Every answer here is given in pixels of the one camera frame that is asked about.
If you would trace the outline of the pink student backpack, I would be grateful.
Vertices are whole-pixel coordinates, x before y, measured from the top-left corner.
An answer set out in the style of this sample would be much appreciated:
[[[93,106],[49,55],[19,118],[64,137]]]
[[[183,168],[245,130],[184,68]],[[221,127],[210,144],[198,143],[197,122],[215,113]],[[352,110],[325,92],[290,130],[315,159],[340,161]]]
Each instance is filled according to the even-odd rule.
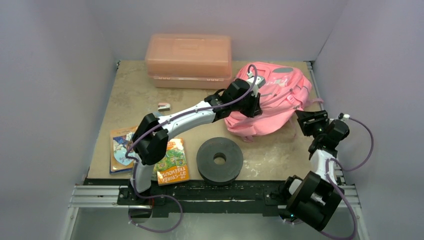
[[[253,118],[240,112],[232,112],[224,119],[227,130],[245,142],[253,137],[265,136],[279,130],[290,122],[296,110],[304,110],[313,103],[322,103],[321,98],[310,98],[312,83],[302,71],[295,67],[267,62],[252,63],[264,85],[258,89],[262,114]]]

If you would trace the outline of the orange treehouse book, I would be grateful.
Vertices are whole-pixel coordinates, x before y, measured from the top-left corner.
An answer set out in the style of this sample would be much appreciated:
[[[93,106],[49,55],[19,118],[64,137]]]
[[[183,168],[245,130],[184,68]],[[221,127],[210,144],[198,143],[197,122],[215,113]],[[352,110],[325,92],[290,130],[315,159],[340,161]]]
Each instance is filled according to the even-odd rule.
[[[160,186],[190,180],[182,138],[173,138],[167,143],[165,156],[155,164],[153,172]]]

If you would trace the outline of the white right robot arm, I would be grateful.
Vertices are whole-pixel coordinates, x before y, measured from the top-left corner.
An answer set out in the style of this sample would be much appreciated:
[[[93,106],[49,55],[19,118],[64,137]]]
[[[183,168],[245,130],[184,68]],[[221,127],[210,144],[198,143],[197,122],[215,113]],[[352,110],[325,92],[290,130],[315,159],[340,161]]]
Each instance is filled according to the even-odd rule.
[[[286,210],[317,231],[326,226],[340,202],[341,188],[334,173],[336,147],[350,133],[340,119],[330,119],[325,110],[296,110],[297,122],[304,136],[312,137],[308,148],[312,170],[304,178],[289,177],[280,196]]]

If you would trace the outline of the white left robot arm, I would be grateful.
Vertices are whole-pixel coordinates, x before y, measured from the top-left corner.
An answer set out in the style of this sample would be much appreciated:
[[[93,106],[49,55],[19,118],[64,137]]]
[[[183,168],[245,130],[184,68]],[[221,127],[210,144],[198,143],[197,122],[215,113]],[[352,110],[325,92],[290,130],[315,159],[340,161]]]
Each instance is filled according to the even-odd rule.
[[[190,108],[160,117],[147,114],[129,147],[135,153],[136,163],[130,179],[133,187],[130,199],[138,205],[148,201],[154,166],[165,157],[169,140],[200,125],[227,118],[232,112],[240,112],[248,118],[260,115],[259,89],[265,83],[261,76],[247,80],[237,78],[228,88],[218,90]]]

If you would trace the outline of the translucent orange plastic box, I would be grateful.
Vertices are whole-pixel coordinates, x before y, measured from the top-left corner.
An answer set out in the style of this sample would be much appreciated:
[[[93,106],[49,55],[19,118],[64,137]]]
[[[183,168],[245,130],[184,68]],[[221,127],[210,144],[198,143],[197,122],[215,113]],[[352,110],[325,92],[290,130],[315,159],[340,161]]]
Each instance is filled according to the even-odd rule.
[[[154,34],[144,60],[157,88],[218,90],[233,79],[232,43],[227,35]]]

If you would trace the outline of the blue orange picture book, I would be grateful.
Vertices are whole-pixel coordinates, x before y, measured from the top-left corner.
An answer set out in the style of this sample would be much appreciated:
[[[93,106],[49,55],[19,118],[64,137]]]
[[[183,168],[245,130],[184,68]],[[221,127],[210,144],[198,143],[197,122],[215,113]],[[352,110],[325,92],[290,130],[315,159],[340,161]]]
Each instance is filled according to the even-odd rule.
[[[126,153],[136,129],[137,126],[131,126],[110,131],[110,174],[129,172],[133,168],[134,162],[126,158]]]

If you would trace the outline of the aluminium rail base frame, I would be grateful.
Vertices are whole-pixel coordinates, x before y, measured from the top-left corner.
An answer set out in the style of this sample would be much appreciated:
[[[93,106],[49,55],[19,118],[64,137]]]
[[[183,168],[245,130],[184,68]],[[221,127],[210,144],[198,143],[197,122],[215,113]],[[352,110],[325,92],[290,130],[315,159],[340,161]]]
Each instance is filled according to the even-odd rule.
[[[134,226],[149,218],[177,214],[174,224],[159,227],[165,232],[180,226],[186,213],[261,214],[296,224],[299,218],[288,209],[289,199],[288,182],[284,180],[235,180],[219,186],[204,180],[170,185],[153,181],[146,192],[136,194],[128,179],[87,178],[73,189],[60,238],[71,238],[78,211],[84,208],[126,209]]]

